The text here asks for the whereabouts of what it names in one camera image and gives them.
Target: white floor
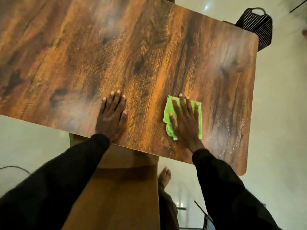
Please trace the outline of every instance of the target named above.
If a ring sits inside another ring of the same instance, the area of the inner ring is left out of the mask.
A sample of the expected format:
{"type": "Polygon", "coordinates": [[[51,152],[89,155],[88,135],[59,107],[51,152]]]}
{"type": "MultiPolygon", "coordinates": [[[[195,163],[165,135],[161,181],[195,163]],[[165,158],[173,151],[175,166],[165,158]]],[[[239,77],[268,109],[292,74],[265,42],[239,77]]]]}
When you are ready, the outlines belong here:
{"type": "MultiPolygon", "coordinates": [[[[283,229],[307,229],[307,3],[303,0],[176,0],[176,4],[210,17],[235,23],[245,9],[263,7],[272,16],[272,44],[257,55],[248,168],[242,180],[266,203],[283,229]]],[[[68,148],[68,134],[0,116],[0,167],[17,165],[30,172],[68,148]]],[[[177,205],[182,227],[203,225],[194,204],[205,203],[193,165],[160,158],[173,178],[166,188],[177,205]]],[[[14,168],[0,171],[0,196],[27,174],[14,168]]]]}

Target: black long-sleeve shirt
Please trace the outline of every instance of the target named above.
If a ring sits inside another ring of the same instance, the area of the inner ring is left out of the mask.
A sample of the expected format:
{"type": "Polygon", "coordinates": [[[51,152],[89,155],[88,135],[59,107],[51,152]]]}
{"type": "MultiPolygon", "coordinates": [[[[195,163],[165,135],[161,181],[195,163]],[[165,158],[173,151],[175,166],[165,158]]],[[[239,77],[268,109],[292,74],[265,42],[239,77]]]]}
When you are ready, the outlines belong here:
{"type": "MultiPolygon", "coordinates": [[[[109,145],[106,136],[95,134],[41,166],[0,199],[0,229],[61,229],[109,145]]],[[[217,230],[278,229],[227,163],[206,149],[192,160],[217,230]]]]}

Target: wood grain surface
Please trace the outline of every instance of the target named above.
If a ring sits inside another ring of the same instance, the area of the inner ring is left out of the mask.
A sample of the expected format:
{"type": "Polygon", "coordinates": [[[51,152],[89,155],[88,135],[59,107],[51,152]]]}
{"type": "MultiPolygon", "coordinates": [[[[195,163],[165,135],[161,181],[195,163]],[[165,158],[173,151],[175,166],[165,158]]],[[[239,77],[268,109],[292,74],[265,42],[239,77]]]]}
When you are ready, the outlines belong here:
{"type": "Polygon", "coordinates": [[[258,39],[164,0],[0,0],[0,114],[90,137],[127,96],[115,142],[191,163],[167,136],[167,95],[202,102],[203,143],[246,171],[258,39]]]}

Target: dark pants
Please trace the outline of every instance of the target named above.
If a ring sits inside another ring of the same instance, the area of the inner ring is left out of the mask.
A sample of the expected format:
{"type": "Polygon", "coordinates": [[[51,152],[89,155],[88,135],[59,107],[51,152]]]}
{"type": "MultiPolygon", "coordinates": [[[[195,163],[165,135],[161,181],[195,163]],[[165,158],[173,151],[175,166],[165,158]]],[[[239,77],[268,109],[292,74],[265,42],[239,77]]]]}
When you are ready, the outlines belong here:
{"type": "Polygon", "coordinates": [[[158,184],[160,230],[179,230],[177,219],[178,210],[169,194],[164,191],[161,184],[158,184]]]}

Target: finger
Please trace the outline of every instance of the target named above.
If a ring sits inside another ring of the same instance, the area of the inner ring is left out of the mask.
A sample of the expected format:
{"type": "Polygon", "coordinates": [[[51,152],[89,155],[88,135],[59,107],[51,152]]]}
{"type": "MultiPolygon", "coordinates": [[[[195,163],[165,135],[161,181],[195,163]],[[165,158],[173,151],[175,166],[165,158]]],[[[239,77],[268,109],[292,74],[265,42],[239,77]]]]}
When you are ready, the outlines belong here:
{"type": "Polygon", "coordinates": [[[178,136],[178,135],[177,135],[177,132],[178,132],[178,122],[177,122],[177,120],[176,120],[176,117],[174,116],[173,113],[170,113],[170,114],[169,114],[169,118],[170,118],[170,120],[171,120],[171,124],[172,124],[173,131],[175,132],[176,136],[178,136]]]}
{"type": "Polygon", "coordinates": [[[105,111],[108,111],[110,109],[113,99],[114,99],[114,91],[112,91],[109,95],[108,101],[106,102],[105,111]]]}
{"type": "Polygon", "coordinates": [[[118,128],[120,131],[122,131],[125,127],[127,121],[127,111],[124,110],[120,116],[120,120],[119,120],[119,124],[118,124],[118,128]]]}
{"type": "Polygon", "coordinates": [[[111,107],[110,107],[110,111],[115,111],[115,109],[117,108],[118,106],[118,103],[119,103],[119,99],[120,99],[120,90],[118,89],[116,94],[114,95],[114,99],[113,99],[113,102],[111,104],[111,107]]]}
{"type": "Polygon", "coordinates": [[[199,108],[199,104],[196,103],[195,104],[195,110],[194,110],[194,118],[198,121],[198,108],[199,108]]]}
{"type": "Polygon", "coordinates": [[[181,117],[182,117],[182,112],[181,112],[181,110],[180,110],[180,108],[179,108],[179,106],[178,106],[178,104],[177,104],[177,102],[176,102],[174,97],[172,97],[172,103],[173,103],[174,110],[175,110],[175,112],[177,114],[177,117],[180,120],[181,117]]]}
{"type": "Polygon", "coordinates": [[[193,109],[192,109],[192,104],[190,101],[190,97],[187,97],[187,106],[188,106],[188,113],[190,116],[193,116],[193,109]]]}
{"type": "Polygon", "coordinates": [[[101,107],[100,107],[100,111],[99,111],[99,114],[102,115],[104,110],[105,110],[105,107],[106,107],[106,97],[103,97],[102,99],[102,102],[101,102],[101,107]]]}
{"type": "Polygon", "coordinates": [[[118,104],[115,112],[121,114],[121,112],[125,109],[125,104],[126,104],[126,95],[123,95],[122,98],[120,99],[120,103],[118,104]]]}
{"type": "Polygon", "coordinates": [[[182,109],[183,115],[184,116],[189,115],[188,109],[187,109],[187,105],[185,104],[185,99],[183,98],[182,93],[179,94],[179,100],[180,100],[180,105],[181,105],[181,109],[182,109]]]}

